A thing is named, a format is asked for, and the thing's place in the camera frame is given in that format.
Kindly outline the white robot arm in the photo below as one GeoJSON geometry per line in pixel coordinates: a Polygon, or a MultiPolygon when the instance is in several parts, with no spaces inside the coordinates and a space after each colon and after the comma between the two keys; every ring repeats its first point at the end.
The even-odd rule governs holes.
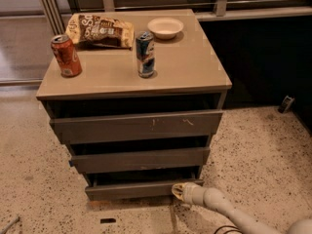
{"type": "Polygon", "coordinates": [[[200,206],[227,217],[243,234],[281,234],[275,228],[235,208],[216,188],[185,182],[174,184],[172,193],[186,204],[200,206]]]}

